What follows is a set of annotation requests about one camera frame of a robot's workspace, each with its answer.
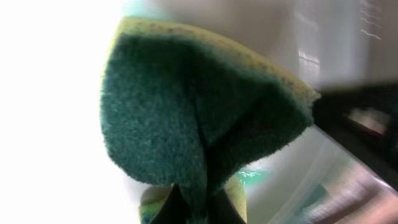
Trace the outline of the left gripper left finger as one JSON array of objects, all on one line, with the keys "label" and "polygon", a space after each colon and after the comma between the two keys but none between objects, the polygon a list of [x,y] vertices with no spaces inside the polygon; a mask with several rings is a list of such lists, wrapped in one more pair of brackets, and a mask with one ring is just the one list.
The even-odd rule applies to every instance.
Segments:
[{"label": "left gripper left finger", "polygon": [[163,206],[149,224],[186,224],[188,220],[188,205],[184,201],[180,187],[173,185]]}]

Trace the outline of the green yellow sponge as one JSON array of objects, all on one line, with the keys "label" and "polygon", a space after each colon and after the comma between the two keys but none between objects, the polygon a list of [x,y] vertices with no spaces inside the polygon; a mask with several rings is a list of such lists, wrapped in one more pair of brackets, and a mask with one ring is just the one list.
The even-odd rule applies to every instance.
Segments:
[{"label": "green yellow sponge", "polygon": [[100,123],[110,159],[132,179],[176,187],[181,205],[141,208],[142,223],[209,223],[230,177],[313,124],[319,93],[222,35],[123,17],[104,68]]}]

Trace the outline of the white plate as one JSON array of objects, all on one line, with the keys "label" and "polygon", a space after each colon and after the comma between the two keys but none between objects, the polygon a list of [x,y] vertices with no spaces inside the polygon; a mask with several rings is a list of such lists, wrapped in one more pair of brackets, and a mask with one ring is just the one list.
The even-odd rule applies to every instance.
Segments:
[{"label": "white plate", "polygon": [[1,222],[137,223],[146,185],[106,155],[106,48],[125,15],[250,46],[321,90],[397,80],[396,1],[3,1]]}]

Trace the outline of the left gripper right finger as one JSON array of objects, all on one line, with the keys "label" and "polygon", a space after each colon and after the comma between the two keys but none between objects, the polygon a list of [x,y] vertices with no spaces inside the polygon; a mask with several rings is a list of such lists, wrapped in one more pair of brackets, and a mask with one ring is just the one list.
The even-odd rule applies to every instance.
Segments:
[{"label": "left gripper right finger", "polygon": [[246,224],[225,190],[214,194],[207,203],[210,224]]}]

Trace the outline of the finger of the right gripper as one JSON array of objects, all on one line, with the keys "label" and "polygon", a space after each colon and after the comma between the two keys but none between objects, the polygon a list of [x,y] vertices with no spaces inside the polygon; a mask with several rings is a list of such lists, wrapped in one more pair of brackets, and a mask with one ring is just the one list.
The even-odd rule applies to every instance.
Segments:
[{"label": "finger of the right gripper", "polygon": [[315,125],[397,190],[397,84],[324,91]]}]

